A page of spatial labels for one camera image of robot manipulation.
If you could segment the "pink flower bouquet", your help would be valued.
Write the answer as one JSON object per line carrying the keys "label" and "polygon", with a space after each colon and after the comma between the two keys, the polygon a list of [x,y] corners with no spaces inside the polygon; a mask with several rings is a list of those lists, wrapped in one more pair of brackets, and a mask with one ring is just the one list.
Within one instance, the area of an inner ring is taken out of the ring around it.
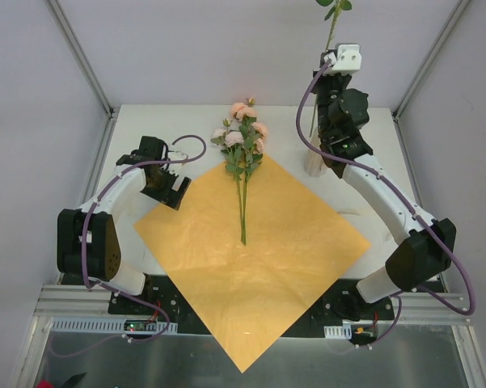
{"label": "pink flower bouquet", "polygon": [[216,145],[224,156],[226,172],[237,187],[239,202],[240,241],[247,244],[247,191],[250,178],[263,162],[264,148],[268,139],[268,128],[257,120],[256,99],[234,103],[230,114],[222,121],[222,127],[215,129],[210,142]]}

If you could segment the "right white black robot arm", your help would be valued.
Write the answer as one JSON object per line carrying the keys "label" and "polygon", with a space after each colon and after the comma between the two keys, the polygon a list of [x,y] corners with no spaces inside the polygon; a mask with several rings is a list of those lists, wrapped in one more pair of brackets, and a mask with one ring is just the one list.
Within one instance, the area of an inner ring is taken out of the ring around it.
{"label": "right white black robot arm", "polygon": [[397,247],[385,264],[357,282],[348,298],[349,313],[364,319],[377,301],[410,291],[450,266],[447,252],[456,228],[424,211],[387,176],[361,135],[370,120],[368,95],[349,87],[361,64],[356,45],[322,54],[314,94],[323,162],[368,202],[389,229]]}

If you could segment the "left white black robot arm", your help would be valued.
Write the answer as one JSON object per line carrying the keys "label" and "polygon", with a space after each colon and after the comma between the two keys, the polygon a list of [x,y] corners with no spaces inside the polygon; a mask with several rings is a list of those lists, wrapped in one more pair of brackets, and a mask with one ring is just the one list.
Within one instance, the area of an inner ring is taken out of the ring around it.
{"label": "left white black robot arm", "polygon": [[173,143],[143,136],[135,150],[117,159],[109,180],[90,200],[58,214],[59,272],[80,275],[90,286],[103,284],[127,293],[129,308],[149,313],[155,296],[145,288],[147,275],[126,261],[116,222],[137,194],[177,210],[192,182],[179,176],[180,166],[189,160]]}

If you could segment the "cream printed ribbon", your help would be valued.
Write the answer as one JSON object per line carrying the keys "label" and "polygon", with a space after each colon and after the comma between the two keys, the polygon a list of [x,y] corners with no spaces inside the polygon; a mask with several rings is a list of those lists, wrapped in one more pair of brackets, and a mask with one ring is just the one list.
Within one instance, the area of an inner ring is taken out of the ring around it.
{"label": "cream printed ribbon", "polygon": [[372,209],[341,209],[337,213],[355,226],[361,234],[373,243],[392,240],[386,224]]}

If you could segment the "orange wrapping paper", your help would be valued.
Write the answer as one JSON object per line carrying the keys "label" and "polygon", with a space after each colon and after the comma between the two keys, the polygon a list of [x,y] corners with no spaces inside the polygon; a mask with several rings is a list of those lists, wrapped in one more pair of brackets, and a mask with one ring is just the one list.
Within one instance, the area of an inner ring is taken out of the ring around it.
{"label": "orange wrapping paper", "polygon": [[240,371],[247,370],[370,248],[324,200],[270,157],[251,177],[241,228],[223,165],[179,210],[135,224],[142,241]]}

